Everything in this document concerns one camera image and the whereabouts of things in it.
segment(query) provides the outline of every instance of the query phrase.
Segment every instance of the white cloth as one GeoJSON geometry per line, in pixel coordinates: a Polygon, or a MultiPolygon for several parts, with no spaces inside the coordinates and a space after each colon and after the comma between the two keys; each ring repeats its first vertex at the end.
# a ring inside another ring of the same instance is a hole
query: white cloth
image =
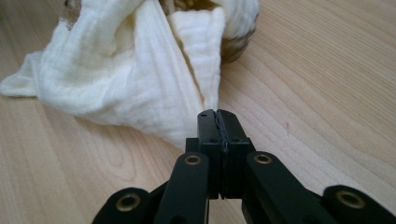
{"type": "Polygon", "coordinates": [[[158,0],[83,0],[72,28],[60,20],[47,47],[27,55],[0,93],[37,96],[65,113],[184,148],[196,136],[196,116],[218,107],[221,39],[230,13],[238,15],[223,5],[166,18],[158,0]]]}

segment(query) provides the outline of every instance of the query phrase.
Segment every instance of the black plastic part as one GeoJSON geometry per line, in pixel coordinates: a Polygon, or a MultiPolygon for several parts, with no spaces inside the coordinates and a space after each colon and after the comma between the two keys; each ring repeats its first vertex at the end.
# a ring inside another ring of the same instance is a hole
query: black plastic part
{"type": "Polygon", "coordinates": [[[252,152],[247,156],[247,182],[271,223],[337,223],[270,153],[252,152]]]}
{"type": "Polygon", "coordinates": [[[266,212],[262,209],[259,199],[249,186],[245,189],[242,199],[242,213],[247,224],[271,223],[266,212]]]}
{"type": "Polygon", "coordinates": [[[396,223],[396,217],[379,203],[357,189],[347,186],[326,188],[322,203],[341,223],[396,223]]]}
{"type": "Polygon", "coordinates": [[[114,193],[96,215],[93,224],[147,223],[149,194],[143,189],[122,189],[114,193]]]}
{"type": "Polygon", "coordinates": [[[390,223],[396,217],[364,193],[345,186],[324,196],[305,189],[274,155],[258,151],[236,115],[206,110],[198,115],[198,137],[151,193],[123,189],[113,194],[93,224],[207,223],[209,199],[242,199],[247,224],[390,223]]]}
{"type": "Polygon", "coordinates": [[[198,115],[198,138],[186,139],[186,152],[198,151],[210,158],[209,198],[219,198],[221,186],[221,136],[216,114],[206,110],[198,115]]]}
{"type": "Polygon", "coordinates": [[[207,223],[209,159],[198,152],[181,155],[176,162],[154,223],[207,223]]]}
{"type": "Polygon", "coordinates": [[[222,137],[223,198],[241,199],[245,186],[246,157],[254,148],[235,114],[218,110],[216,123],[222,137]]]}

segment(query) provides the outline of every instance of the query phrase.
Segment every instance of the folded cloth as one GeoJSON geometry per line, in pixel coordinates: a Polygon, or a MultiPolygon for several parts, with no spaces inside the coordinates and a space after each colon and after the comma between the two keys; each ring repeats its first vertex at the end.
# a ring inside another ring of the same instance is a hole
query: folded cloth
{"type": "Polygon", "coordinates": [[[217,109],[223,7],[175,11],[158,0],[83,0],[43,51],[0,84],[7,96],[100,124],[126,125],[184,148],[196,116],[217,109]]]}

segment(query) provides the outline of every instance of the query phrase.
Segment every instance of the table surface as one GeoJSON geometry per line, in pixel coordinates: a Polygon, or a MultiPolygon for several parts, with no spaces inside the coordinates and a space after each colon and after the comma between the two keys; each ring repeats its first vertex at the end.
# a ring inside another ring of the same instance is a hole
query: table surface
{"type": "MultiPolygon", "coordinates": [[[[0,1],[0,80],[50,41],[63,0],[0,1]]],[[[258,150],[321,194],[343,184],[396,214],[396,2],[262,0],[246,52],[222,66],[219,107],[258,150]]],[[[0,97],[0,223],[90,223],[115,191],[151,191],[182,153],[128,127],[100,126],[0,97]]],[[[244,223],[237,200],[210,223],[244,223]]]]}

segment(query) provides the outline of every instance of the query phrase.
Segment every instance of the wooden table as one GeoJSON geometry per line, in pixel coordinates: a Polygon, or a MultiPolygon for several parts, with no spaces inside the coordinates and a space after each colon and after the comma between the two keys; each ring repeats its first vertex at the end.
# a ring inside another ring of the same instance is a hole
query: wooden table
{"type": "MultiPolygon", "coordinates": [[[[50,41],[63,0],[0,1],[0,79],[50,41]]],[[[222,67],[220,108],[308,189],[360,189],[396,214],[396,2],[262,0],[246,52],[222,67]]],[[[153,190],[182,151],[0,97],[0,223],[90,223],[127,187],[153,190]]],[[[211,202],[210,223],[244,223],[211,202]]]]}

